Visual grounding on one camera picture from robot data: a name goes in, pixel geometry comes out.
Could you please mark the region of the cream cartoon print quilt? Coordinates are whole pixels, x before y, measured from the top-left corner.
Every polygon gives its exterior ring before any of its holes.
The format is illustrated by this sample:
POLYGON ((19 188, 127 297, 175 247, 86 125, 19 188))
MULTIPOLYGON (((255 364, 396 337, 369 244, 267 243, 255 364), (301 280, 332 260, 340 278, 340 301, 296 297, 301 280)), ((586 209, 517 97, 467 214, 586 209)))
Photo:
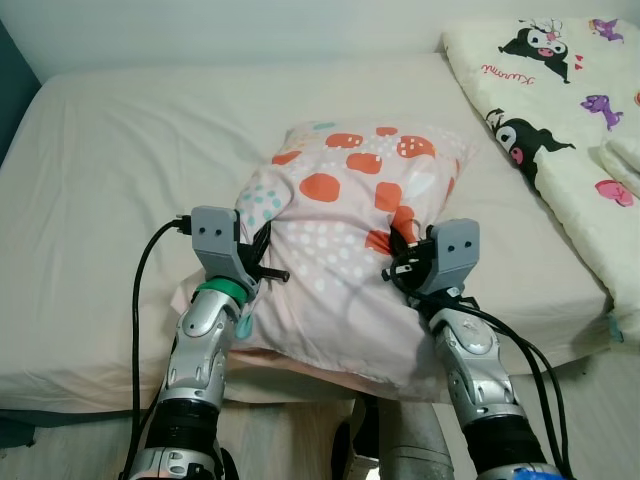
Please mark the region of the cream cartoon print quilt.
POLYGON ((445 55, 490 134, 607 288, 640 343, 640 29, 620 18, 474 20, 445 55))

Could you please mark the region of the grey right robot leg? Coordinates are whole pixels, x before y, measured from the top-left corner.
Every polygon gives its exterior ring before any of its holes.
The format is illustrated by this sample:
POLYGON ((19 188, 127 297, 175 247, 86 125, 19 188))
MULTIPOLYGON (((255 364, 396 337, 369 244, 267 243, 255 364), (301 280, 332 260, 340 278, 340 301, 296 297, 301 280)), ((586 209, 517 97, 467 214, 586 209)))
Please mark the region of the grey right robot leg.
POLYGON ((335 431, 332 480, 454 480, 433 404, 361 394, 335 431))

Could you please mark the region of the pink patterned pillow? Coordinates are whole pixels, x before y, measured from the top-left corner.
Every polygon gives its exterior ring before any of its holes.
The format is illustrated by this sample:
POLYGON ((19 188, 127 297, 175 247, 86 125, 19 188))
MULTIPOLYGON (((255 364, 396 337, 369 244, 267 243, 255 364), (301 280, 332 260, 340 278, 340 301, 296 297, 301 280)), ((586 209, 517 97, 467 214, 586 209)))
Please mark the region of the pink patterned pillow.
POLYGON ((474 136, 412 116, 307 122, 238 193, 241 234, 269 230, 268 282, 238 364, 298 372, 394 401, 443 401, 445 374, 419 314, 381 279, 390 236, 419 241, 468 161, 474 136))

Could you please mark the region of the beige sheeted mattress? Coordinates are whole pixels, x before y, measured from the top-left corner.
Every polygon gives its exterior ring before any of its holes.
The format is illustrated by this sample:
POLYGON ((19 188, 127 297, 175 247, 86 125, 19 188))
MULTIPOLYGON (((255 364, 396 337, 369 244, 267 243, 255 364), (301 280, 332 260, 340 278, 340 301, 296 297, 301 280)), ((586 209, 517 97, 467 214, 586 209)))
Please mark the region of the beige sheeted mattress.
POLYGON ((471 140, 445 205, 481 229, 466 291, 553 364, 611 342, 607 293, 439 54, 61 74, 0 164, 0 410, 131 407, 131 292, 148 238, 229 207, 293 125, 419 114, 471 140))

